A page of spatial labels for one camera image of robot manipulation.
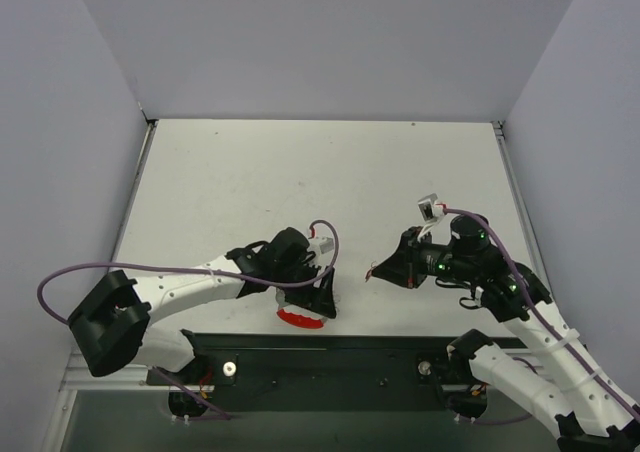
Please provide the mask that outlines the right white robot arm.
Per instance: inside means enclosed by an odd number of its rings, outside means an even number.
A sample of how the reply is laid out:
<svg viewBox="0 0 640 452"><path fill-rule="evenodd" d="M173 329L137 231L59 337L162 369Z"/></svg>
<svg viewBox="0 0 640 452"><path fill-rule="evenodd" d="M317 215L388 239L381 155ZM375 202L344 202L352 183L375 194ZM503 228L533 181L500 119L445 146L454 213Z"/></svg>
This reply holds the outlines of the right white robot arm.
<svg viewBox="0 0 640 452"><path fill-rule="evenodd" d="M562 451L635 451L639 404L603 371L568 326L550 291L514 261L487 220L455 209L448 244L430 228L402 233L396 251L370 276L406 289L431 277L444 288L466 289L542 366L538 375L476 329L447 347L451 367L472 383L498 389L554 437Z"/></svg>

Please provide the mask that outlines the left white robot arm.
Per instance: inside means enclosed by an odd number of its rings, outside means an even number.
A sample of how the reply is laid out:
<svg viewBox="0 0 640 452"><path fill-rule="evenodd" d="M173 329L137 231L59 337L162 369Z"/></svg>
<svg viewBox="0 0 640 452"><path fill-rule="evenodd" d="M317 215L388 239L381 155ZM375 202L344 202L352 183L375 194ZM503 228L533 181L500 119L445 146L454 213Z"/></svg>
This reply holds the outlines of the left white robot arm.
<svg viewBox="0 0 640 452"><path fill-rule="evenodd" d="M159 367L183 383L204 374L205 359L192 333L166 331L158 322L214 301L277 291L278 306L295 305L324 319L337 312L333 297L335 234L318 237L288 227L269 242L230 250L194 268L133 278L105 274L68 318L68 326L94 377L134 364Z"/></svg>

